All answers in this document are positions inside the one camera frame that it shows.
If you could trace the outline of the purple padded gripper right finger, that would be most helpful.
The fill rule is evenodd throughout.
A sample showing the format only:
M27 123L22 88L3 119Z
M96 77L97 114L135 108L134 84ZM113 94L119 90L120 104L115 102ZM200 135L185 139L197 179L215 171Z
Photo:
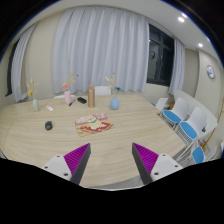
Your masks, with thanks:
M132 144L132 155L144 185L182 169L168 154L157 154L137 143Z

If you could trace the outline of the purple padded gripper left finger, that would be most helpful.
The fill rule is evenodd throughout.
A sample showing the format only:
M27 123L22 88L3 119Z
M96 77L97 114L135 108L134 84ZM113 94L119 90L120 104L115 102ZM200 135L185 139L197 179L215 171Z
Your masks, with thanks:
M66 155L55 155L42 169L79 185L90 154L91 147L87 143Z

